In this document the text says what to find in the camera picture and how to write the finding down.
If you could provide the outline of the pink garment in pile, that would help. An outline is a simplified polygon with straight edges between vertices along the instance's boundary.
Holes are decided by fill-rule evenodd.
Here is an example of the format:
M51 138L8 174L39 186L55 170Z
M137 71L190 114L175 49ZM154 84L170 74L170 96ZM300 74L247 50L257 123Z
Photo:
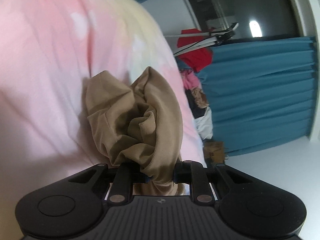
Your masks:
M199 78L190 69L180 71L180 75L183 82L183 87L186 90L192 90L194 88L202 88Z

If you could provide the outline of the black garment in pile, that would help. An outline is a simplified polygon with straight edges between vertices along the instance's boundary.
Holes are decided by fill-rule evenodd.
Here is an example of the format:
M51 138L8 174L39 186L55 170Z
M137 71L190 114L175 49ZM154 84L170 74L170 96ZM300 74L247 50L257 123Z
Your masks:
M193 97L191 90L187 89L185 90L185 94L189 103L189 108L191 109L191 112L193 114L193 117L195 119L200 118L205 115L206 110L204 108L200 108L196 102L195 98Z

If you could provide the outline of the blue curtain right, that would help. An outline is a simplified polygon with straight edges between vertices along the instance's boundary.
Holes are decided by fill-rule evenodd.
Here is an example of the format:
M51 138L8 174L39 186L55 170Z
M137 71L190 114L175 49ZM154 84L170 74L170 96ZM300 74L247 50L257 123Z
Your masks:
M235 156L309 135L317 76L314 37L215 47L212 64L198 73L214 140Z

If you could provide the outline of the dark window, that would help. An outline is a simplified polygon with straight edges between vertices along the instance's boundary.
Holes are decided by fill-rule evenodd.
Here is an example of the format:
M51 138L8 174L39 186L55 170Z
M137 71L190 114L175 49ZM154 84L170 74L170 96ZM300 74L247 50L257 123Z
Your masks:
M189 0L202 31L238 23L233 42L299 37L290 0Z

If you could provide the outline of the pastel tie-dye bed duvet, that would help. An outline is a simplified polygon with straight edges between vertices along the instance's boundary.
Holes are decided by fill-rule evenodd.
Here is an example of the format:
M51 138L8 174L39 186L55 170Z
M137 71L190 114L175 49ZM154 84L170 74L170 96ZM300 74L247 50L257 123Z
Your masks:
M102 71L131 84L152 67L183 116L181 157L203 162L182 80L153 17L134 0L1 0L1 204L103 161L85 113Z

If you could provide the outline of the white garment in pile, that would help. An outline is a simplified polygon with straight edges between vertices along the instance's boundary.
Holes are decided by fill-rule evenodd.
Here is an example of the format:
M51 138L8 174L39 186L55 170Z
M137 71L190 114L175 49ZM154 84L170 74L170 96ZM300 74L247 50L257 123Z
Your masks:
M195 125L198 134L202 140L212 139L213 137L213 121L212 110L210 107L206 108L204 116L195 119Z

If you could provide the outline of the red garment on tripod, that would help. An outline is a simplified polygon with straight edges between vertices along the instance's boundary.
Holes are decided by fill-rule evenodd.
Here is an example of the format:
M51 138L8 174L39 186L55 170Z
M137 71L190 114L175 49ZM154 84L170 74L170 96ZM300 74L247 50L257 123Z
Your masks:
M203 36L180 37L177 47L191 45L204 40ZM179 69L192 69L198 73L213 62L213 52L210 48L196 49L175 57Z

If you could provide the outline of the tan hoodie with white print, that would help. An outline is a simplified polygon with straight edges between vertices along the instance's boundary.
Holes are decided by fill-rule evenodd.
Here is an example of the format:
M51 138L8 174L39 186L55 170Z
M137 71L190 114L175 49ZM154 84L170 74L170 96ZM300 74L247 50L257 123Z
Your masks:
M182 146L182 113L159 72L148 67L128 86L103 71L89 80L85 104L98 151L112 166L126 160L138 163L151 179L135 185L135 194L184 194L183 184L172 178Z

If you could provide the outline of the brown cardboard box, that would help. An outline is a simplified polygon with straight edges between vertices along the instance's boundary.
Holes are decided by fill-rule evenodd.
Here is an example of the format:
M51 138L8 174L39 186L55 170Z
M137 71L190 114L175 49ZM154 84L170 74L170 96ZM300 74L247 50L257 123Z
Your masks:
M224 164L226 155L223 141L205 141L203 145L204 158L215 164Z

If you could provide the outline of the brown fuzzy garment in pile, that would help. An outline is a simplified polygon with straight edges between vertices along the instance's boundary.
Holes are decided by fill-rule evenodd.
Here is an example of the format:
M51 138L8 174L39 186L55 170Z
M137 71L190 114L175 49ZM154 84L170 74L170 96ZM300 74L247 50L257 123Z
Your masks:
M192 89L191 94L195 100L197 107L204 109L209 106L207 97L201 88L196 87L196 88Z

